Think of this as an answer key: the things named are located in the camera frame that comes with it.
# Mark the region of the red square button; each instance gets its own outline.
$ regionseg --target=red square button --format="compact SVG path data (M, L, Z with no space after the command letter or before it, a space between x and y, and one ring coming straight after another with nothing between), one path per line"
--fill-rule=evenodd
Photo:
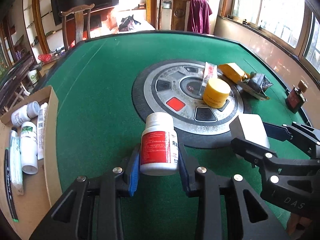
M171 98L167 103L175 111L180 111L186 104L177 98Z

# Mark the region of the black button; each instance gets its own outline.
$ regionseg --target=black button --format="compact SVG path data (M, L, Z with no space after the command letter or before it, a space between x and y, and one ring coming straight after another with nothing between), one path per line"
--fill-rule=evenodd
M227 107L228 104L229 104L229 100L227 99L227 101L224 103L223 107L218 108L218 110L219 110L220 112L222 112L222 111Z
M214 116L210 108L197 107L195 120L200 122L214 122L217 118Z
M198 68L196 67L184 67L186 71L191 73L198 73Z
M171 89L171 83L169 81L164 80L158 80L156 84L156 90L157 92L170 90Z

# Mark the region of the small bottle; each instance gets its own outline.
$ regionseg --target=small bottle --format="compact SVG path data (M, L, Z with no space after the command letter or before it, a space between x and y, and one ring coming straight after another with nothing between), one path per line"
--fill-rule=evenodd
M285 102L291 112L294 114L302 107L302 105L307 101L306 98L303 96L302 93L305 93L308 89L308 86L300 80L298 83L298 88L293 86L293 89L288 94L287 98L285 99Z
M164 112L150 114L141 137L140 171L152 176L178 170L178 138L173 118Z
M33 101L27 105L20 107L11 115L11 122L13 126L19 127L24 122L30 121L39 114L40 106L37 101Z
M24 122L20 134L21 168L26 174L38 172L37 127L32 122Z

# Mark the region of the yellow jar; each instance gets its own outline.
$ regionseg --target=yellow jar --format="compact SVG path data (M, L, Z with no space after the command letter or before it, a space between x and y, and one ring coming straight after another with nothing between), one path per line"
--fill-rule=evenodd
M231 88L227 82L211 78L203 93L203 101L213 108L221 108L227 101Z

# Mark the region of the brown glass bottle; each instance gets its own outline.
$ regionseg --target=brown glass bottle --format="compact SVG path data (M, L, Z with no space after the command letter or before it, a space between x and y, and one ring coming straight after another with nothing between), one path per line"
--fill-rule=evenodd
M296 113L302 105L307 101L302 93L305 93L308 89L308 86L300 80L298 88L293 86L293 89L285 99L285 102L291 112Z

